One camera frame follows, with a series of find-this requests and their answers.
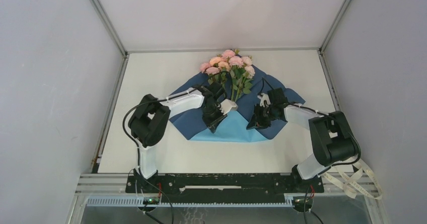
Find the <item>blue wrapping paper sheet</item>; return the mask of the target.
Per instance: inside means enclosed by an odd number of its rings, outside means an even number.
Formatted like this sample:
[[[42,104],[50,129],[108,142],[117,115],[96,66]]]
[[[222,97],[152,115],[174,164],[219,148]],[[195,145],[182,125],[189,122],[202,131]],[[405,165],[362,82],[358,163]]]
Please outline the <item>blue wrapping paper sheet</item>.
[[[212,133],[202,120],[202,110],[191,109],[184,113],[171,117],[169,121],[175,128],[190,141],[216,141],[216,142],[259,142],[273,139],[287,124],[285,121],[274,120],[266,129],[246,129],[251,119],[254,106],[260,103],[257,98],[259,92],[267,93],[273,88],[282,88],[284,95],[290,102],[302,103],[306,101],[293,89],[285,87],[282,82],[271,75],[266,74],[256,66],[255,76],[251,83],[251,93],[243,95],[238,101],[238,109],[228,113],[227,117]]]

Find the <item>pink flower bunch stem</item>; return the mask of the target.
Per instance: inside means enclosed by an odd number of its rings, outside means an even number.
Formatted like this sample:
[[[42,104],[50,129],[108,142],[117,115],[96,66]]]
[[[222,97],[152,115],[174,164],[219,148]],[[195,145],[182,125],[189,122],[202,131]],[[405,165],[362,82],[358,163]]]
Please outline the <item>pink flower bunch stem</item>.
[[[255,68],[252,63],[252,56],[243,56],[241,57],[244,62],[244,73],[241,77],[241,83],[239,86],[239,96],[238,100],[244,96],[251,93],[251,88],[253,84],[251,83],[255,76]]]

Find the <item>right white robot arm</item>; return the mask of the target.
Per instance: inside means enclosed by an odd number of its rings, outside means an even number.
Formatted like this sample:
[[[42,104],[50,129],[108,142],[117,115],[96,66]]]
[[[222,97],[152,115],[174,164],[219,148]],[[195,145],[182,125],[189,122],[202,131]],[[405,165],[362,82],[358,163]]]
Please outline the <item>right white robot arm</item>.
[[[247,129],[266,129],[272,121],[281,120],[309,130],[312,154],[295,165],[291,172],[294,190],[303,192],[311,179],[335,166],[352,165],[361,157],[361,148],[355,139],[346,116],[341,111],[322,113],[301,104],[290,102],[281,88],[258,95],[260,102]]]

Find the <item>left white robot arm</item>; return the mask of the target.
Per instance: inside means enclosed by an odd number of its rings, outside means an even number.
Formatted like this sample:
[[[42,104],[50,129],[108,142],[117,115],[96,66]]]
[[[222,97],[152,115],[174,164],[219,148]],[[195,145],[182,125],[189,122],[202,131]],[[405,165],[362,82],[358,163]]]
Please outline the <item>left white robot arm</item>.
[[[169,119],[188,110],[201,109],[202,123],[214,133],[228,113],[238,108],[225,96],[226,91],[220,83],[195,85],[164,99],[147,94],[125,114],[122,128],[136,144],[135,172],[140,175],[137,184],[143,191],[152,192],[157,187],[155,146],[163,138]]]

